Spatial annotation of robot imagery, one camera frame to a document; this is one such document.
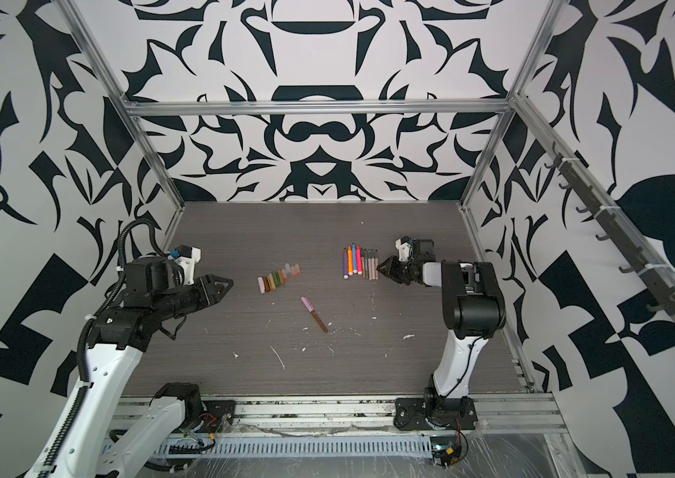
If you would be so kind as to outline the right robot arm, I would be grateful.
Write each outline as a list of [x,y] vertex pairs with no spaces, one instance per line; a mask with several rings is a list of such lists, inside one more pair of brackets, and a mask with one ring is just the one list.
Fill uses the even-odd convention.
[[438,288],[447,340],[426,390],[431,413],[463,410],[477,360],[506,324],[506,307],[494,266],[489,262],[437,261],[434,242],[405,236],[396,254],[377,272],[397,284]]

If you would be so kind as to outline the pink cap brown pen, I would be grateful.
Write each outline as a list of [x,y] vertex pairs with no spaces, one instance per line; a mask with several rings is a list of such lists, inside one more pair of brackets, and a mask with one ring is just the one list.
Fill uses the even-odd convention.
[[307,298],[307,297],[302,297],[301,298],[302,304],[305,306],[309,314],[314,318],[320,329],[327,334],[329,332],[328,326],[324,323],[324,321],[321,319],[319,316],[319,313],[317,312],[316,308],[314,307],[313,303]]

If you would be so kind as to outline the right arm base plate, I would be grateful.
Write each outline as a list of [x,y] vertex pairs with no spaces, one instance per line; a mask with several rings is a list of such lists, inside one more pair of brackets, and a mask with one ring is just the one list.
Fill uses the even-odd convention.
[[471,398],[397,398],[394,407],[393,425],[402,431],[471,431],[476,428],[478,421],[475,403]]

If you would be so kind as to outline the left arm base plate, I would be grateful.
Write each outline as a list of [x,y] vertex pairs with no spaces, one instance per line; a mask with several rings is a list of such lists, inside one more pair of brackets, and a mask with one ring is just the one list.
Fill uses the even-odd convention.
[[192,430],[196,433],[212,434],[234,423],[235,400],[203,400],[202,410]]

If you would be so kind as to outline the purple marker pen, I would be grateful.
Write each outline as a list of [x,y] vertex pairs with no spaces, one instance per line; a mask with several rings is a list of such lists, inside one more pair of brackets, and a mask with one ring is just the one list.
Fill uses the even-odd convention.
[[349,279],[353,274],[353,269],[351,268],[351,251],[345,248],[343,249],[343,278],[345,280]]

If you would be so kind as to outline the blue highlighter pen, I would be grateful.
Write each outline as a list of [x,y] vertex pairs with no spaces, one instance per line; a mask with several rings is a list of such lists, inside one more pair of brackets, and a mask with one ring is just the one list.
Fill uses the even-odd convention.
[[349,274],[357,275],[359,273],[359,266],[357,266],[357,245],[355,243],[351,245],[349,252],[351,252],[351,272]]

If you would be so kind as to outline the tan cap lilac pen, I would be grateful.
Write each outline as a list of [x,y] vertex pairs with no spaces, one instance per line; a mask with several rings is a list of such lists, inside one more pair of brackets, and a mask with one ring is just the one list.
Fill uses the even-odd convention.
[[367,277],[369,277],[369,280],[375,280],[375,277],[373,277],[373,257],[371,257],[371,254],[367,258]]

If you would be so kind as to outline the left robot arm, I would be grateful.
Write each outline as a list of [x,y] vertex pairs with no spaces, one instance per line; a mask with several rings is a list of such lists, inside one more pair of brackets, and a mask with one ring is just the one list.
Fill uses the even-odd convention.
[[134,477],[176,429],[192,432],[205,412],[196,384],[170,382],[152,398],[146,413],[110,449],[104,442],[122,392],[157,333],[176,334],[167,321],[183,324],[191,314],[219,304],[233,281],[195,273],[201,252],[181,246],[126,258],[126,239],[136,227],[156,241],[156,224],[136,219],[116,239],[118,280],[78,337],[74,392],[29,470],[31,477]]

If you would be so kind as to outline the green pen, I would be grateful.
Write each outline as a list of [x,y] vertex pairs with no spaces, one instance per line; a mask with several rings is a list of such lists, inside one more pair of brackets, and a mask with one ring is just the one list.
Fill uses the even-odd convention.
[[363,277],[365,277],[365,279],[369,280],[369,277],[367,277],[367,258],[369,258],[369,257],[367,257],[367,252],[369,252],[369,251],[363,249],[363,252],[361,252],[361,256],[362,256],[361,259],[363,259]]

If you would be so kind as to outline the pink highlighter pen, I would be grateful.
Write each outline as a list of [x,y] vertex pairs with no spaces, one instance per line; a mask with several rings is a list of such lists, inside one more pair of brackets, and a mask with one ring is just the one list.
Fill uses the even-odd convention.
[[363,257],[361,257],[361,247],[353,245],[353,272],[363,276]]

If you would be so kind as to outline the orange highlighter pen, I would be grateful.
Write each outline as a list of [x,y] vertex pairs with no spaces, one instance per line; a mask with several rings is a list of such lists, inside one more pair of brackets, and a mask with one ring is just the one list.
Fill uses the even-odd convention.
[[345,251],[345,276],[347,278],[351,277],[351,252],[349,252],[349,249],[351,249],[351,246],[347,247],[347,251]]

